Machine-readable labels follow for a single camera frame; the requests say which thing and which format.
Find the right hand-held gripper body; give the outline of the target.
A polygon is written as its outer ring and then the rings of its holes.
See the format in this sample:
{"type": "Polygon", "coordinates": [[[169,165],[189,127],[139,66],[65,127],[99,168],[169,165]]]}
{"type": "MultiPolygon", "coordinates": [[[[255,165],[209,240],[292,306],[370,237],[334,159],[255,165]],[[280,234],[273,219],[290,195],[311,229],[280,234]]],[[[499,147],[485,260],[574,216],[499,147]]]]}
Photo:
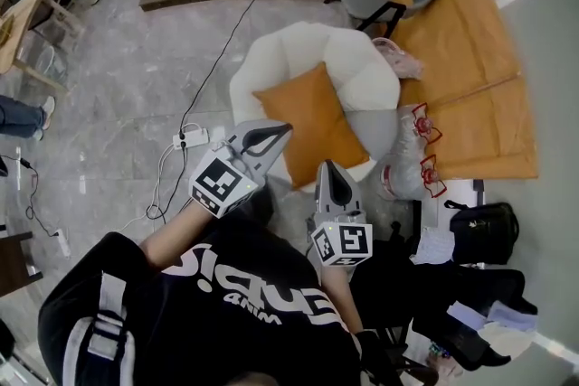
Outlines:
{"type": "Polygon", "coordinates": [[[308,238],[324,267],[355,267],[373,255],[373,225],[362,210],[313,214],[308,238]]]}

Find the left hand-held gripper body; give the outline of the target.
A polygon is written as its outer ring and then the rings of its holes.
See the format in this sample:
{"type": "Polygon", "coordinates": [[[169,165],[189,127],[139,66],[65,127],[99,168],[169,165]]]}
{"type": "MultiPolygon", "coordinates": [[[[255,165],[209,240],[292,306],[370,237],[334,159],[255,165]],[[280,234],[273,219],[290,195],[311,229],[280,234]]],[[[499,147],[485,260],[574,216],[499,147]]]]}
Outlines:
{"type": "Polygon", "coordinates": [[[203,156],[189,180],[190,197],[215,218],[248,202],[264,185],[264,153],[222,139],[203,156]]]}

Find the orange cushion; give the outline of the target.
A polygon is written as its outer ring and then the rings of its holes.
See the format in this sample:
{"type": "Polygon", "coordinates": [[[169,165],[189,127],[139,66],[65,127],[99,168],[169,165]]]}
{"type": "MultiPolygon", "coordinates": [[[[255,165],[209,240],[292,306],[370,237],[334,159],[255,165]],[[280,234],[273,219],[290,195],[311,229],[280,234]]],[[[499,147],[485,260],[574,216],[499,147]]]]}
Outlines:
{"type": "Polygon", "coordinates": [[[293,127],[283,150],[293,188],[315,182],[318,167],[326,160],[344,168],[369,161],[369,154],[346,120],[323,61],[298,77],[266,90],[255,90],[252,95],[269,119],[293,127]]]}

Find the person's right forearm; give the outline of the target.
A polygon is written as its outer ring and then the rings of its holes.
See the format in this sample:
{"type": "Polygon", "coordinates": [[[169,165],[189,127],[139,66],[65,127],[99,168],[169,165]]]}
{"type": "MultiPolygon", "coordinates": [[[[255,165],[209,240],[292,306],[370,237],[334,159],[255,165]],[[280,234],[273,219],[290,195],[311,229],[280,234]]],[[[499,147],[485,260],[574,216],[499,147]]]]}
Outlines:
{"type": "Polygon", "coordinates": [[[320,278],[321,286],[340,314],[349,332],[352,334],[361,333],[364,327],[351,293],[346,269],[341,267],[322,267],[320,278]]]}

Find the person's left forearm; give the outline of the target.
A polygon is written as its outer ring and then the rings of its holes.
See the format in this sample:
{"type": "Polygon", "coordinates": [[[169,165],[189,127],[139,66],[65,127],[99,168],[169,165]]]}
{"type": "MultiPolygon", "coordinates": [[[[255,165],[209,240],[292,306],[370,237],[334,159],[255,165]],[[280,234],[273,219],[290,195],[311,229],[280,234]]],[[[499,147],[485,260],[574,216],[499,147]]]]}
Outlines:
{"type": "Polygon", "coordinates": [[[143,240],[139,247],[157,270],[173,266],[189,250],[214,216],[192,201],[180,213],[143,240]]]}

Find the white round sofa chair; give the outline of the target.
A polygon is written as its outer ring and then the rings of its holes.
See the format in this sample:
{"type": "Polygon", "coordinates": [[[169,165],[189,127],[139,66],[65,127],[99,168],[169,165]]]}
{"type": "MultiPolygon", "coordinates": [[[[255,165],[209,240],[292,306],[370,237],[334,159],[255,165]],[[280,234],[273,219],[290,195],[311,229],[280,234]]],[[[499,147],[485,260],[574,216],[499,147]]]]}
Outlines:
{"type": "Polygon", "coordinates": [[[232,76],[229,94],[233,121],[266,117],[252,95],[327,65],[346,118],[370,159],[349,168],[355,181],[365,179],[393,146],[395,111],[401,83],[393,67],[362,32],[325,24],[297,22],[263,35],[248,50],[240,69],[232,76]]]}

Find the white dotted cloth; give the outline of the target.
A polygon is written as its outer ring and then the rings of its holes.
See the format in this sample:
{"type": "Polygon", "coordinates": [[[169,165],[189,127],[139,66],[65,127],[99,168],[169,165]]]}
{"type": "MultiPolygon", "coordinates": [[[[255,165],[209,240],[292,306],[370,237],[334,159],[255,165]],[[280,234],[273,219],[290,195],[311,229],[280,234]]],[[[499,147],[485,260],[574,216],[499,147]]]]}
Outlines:
{"type": "Polygon", "coordinates": [[[410,261],[414,265],[441,265],[452,260],[454,249],[455,235],[452,231],[423,227],[410,261]]]}

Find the black handbag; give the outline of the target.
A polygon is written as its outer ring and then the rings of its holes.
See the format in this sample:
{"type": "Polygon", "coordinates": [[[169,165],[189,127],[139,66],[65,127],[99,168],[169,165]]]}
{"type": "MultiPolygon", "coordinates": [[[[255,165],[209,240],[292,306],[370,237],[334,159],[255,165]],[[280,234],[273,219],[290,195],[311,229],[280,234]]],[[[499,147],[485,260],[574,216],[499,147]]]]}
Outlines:
{"type": "Polygon", "coordinates": [[[451,217],[454,234],[452,259],[457,264],[506,265],[519,235],[519,224],[510,204],[497,202],[469,207],[447,200],[457,212],[451,217]]]}

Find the clear container of colourful items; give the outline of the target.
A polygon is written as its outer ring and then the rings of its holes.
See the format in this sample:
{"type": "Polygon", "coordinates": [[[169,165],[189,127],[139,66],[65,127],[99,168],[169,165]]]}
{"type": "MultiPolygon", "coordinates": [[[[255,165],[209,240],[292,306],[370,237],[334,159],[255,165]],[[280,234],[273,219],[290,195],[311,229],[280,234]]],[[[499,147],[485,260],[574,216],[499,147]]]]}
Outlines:
{"type": "Polygon", "coordinates": [[[436,343],[431,343],[426,362],[439,374],[440,379],[457,379],[464,373],[456,360],[436,343]]]}

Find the pink clear plastic bag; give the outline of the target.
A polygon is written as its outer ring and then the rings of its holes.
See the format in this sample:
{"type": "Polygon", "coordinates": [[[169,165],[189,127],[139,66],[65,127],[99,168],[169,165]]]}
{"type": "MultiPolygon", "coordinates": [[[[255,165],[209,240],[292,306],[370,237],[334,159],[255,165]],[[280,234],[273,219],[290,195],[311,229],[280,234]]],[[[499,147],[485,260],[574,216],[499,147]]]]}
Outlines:
{"type": "Polygon", "coordinates": [[[422,63],[394,41],[384,37],[376,37],[372,43],[393,68],[399,79],[419,80],[422,77],[422,63]]]}

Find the small white power strip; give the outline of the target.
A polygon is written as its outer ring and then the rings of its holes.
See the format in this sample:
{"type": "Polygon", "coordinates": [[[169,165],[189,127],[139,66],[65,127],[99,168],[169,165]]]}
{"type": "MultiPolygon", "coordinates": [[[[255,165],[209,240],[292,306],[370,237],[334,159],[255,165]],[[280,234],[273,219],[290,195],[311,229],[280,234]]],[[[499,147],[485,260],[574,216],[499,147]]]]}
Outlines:
{"type": "Polygon", "coordinates": [[[71,258],[71,248],[68,242],[68,239],[66,237],[65,232],[62,229],[57,229],[55,231],[54,237],[57,239],[60,249],[62,251],[62,255],[66,258],[66,259],[70,259],[71,258]]]}

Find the pale purple paper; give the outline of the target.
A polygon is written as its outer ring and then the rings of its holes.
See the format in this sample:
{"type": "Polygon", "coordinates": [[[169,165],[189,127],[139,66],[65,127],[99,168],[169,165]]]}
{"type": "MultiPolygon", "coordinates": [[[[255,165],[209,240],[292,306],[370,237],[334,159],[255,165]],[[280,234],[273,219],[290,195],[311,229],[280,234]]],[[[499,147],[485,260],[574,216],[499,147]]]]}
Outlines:
{"type": "Polygon", "coordinates": [[[446,313],[474,331],[481,330],[487,324],[497,323],[520,332],[532,332],[536,330],[537,325],[536,315],[523,314],[499,301],[492,304],[487,315],[483,315],[459,301],[450,305],[446,313]]]}

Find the cream white cloth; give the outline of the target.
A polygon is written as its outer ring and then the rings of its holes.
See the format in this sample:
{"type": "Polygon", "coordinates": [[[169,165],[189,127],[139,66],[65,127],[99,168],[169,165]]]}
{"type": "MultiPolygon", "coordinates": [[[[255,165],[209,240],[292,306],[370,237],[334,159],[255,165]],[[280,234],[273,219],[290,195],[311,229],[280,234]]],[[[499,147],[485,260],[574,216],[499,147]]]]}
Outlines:
{"type": "Polygon", "coordinates": [[[499,322],[489,322],[478,330],[478,335],[498,355],[515,359],[534,342],[536,331],[521,331],[499,322]]]}

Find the dark wooden table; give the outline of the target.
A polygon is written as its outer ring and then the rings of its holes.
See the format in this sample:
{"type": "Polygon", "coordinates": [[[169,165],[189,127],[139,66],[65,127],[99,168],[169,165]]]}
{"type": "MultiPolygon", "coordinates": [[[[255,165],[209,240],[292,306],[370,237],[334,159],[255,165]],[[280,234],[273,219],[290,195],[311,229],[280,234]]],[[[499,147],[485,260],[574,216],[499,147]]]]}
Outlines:
{"type": "Polygon", "coordinates": [[[33,262],[24,253],[23,243],[32,238],[31,231],[0,238],[0,297],[43,278],[40,270],[29,271],[33,262]]]}

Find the light wooden table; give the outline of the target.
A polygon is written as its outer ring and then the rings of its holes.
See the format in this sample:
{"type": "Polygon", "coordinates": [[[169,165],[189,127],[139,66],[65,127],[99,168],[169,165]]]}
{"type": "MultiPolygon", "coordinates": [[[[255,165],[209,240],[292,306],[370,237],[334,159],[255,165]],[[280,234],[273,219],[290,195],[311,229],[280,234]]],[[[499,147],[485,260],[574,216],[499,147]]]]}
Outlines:
{"type": "MultiPolygon", "coordinates": [[[[75,0],[69,0],[69,5],[75,3],[75,0]]],[[[76,35],[84,31],[80,18],[63,6],[61,0],[19,0],[0,15],[0,74],[6,74],[12,68],[16,68],[59,92],[67,93],[67,88],[60,82],[18,58],[23,38],[31,31],[31,21],[40,5],[52,9],[56,19],[61,21],[62,29],[76,35]]]]}

